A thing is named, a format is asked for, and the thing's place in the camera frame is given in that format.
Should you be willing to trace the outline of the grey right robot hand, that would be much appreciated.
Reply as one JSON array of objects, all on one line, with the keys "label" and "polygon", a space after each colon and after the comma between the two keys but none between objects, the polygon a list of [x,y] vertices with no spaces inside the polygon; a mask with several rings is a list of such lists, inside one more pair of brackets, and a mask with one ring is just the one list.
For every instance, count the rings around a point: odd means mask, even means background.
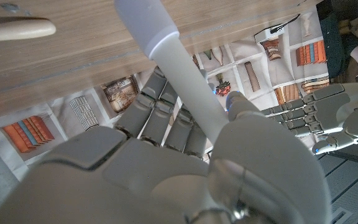
[{"label": "grey right robot hand", "polygon": [[208,162],[97,127],[50,151],[0,206],[0,223],[329,223],[314,155],[245,96]]}]

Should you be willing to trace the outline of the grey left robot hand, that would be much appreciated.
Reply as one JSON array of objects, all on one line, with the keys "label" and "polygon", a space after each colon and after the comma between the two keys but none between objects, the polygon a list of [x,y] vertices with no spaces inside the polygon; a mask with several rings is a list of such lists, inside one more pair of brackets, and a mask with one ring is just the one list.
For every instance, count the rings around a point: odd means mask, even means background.
[{"label": "grey left robot hand", "polygon": [[358,144],[358,83],[337,83],[262,110],[296,137],[315,134],[315,155]]}]

